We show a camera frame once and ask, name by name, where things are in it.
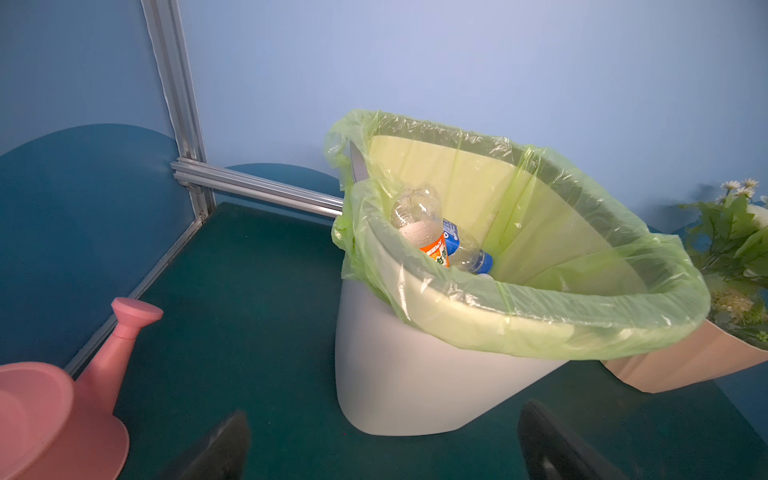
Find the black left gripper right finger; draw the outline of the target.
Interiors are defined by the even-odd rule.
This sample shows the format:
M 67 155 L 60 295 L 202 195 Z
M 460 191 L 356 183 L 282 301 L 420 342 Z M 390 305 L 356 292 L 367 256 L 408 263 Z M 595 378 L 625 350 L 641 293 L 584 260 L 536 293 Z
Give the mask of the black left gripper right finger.
M 529 479 L 627 479 L 539 401 L 522 407 L 517 434 Z

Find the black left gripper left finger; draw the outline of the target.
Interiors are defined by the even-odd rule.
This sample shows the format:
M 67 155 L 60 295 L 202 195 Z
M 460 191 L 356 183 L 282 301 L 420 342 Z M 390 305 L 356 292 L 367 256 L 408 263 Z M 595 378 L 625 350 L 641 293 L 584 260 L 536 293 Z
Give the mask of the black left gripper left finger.
M 241 479 L 250 449 L 250 426 L 244 411 L 222 419 L 163 471 L 159 479 Z

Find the clear bottle blue cap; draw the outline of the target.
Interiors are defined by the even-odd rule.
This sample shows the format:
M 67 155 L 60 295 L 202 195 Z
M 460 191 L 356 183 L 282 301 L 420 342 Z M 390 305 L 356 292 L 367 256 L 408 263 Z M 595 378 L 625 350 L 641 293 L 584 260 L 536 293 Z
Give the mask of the clear bottle blue cap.
M 476 275 L 490 273 L 493 267 L 492 256 L 481 249 L 478 241 L 468 231 L 444 219 L 443 235 L 451 267 Z

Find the clear bottle orange cap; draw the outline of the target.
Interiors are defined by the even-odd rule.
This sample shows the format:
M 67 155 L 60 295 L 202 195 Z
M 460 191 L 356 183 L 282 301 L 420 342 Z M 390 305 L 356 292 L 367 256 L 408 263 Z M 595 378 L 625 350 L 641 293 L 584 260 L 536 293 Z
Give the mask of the clear bottle orange cap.
M 437 264 L 449 267 L 443 220 L 440 198 L 428 183 L 404 189 L 390 215 L 390 223 L 409 244 Z

